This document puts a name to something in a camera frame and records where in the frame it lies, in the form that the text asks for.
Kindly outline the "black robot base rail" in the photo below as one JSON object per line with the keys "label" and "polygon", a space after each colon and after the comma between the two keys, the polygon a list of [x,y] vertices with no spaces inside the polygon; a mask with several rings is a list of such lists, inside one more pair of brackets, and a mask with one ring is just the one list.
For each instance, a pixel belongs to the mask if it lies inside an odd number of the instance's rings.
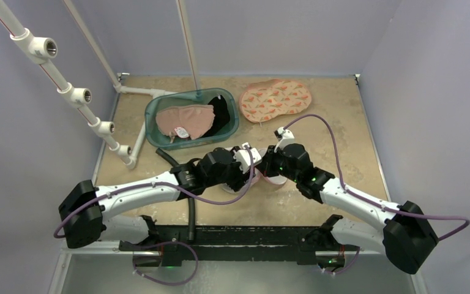
{"label": "black robot base rail", "polygon": [[298,226],[219,226],[199,225],[188,240],[186,225],[156,225],[156,231],[138,244],[119,243],[119,250],[134,253],[155,252],[162,266],[181,266],[194,259],[217,262],[294,262],[340,269],[351,258],[354,246],[336,242],[328,225]]}

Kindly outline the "round pink white laundry bag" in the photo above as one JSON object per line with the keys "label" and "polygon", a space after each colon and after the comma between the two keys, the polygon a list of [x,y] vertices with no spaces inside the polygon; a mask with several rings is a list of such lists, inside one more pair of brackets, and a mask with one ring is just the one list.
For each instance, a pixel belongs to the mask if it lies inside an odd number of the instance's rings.
{"label": "round pink white laundry bag", "polygon": [[[253,177],[251,183],[249,185],[245,184],[241,188],[241,190],[238,191],[238,193],[241,193],[243,190],[245,190],[247,186],[252,187],[254,184],[256,184],[261,179],[263,179],[263,180],[267,181],[268,183],[273,184],[275,186],[283,186],[288,180],[284,176],[267,177],[267,176],[264,176],[259,170],[254,169],[254,177]],[[225,192],[228,192],[228,193],[231,193],[231,194],[236,194],[237,193],[236,191],[233,191],[227,184],[222,184],[221,188]]]}

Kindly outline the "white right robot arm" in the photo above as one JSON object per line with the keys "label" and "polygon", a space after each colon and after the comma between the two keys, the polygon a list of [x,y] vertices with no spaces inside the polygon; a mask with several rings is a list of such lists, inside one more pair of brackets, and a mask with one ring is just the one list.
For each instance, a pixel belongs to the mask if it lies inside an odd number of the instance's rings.
{"label": "white right robot arm", "polygon": [[352,244],[383,253],[401,271],[416,274],[439,243],[419,205],[400,205],[368,194],[359,195],[334,174],[314,166],[301,144],[276,151],[268,147],[257,169],[266,176],[282,176],[295,182],[298,191],[318,203],[334,206],[363,221],[360,228],[340,219],[319,233],[326,249]]}

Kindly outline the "pink bra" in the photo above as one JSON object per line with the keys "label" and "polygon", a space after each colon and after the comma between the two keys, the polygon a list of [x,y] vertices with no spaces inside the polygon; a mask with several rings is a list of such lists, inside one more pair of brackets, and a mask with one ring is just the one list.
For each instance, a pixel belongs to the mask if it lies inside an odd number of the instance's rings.
{"label": "pink bra", "polygon": [[202,138],[214,120],[213,106],[173,106],[155,116],[158,130],[173,143],[176,138],[196,140]]}

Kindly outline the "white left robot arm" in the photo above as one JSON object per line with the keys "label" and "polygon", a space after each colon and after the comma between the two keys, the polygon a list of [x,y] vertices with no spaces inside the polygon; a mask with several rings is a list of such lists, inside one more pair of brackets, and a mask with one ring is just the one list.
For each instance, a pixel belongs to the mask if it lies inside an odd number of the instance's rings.
{"label": "white left robot arm", "polygon": [[[259,152],[249,145],[241,149],[216,148],[199,161],[190,160],[144,180],[118,186],[81,181],[59,205],[61,224],[53,236],[64,239],[69,248],[78,249],[111,232],[113,218],[142,206],[186,198],[212,205],[235,203],[249,190],[260,162]],[[222,184],[239,196],[223,202],[202,197],[206,189]]]}

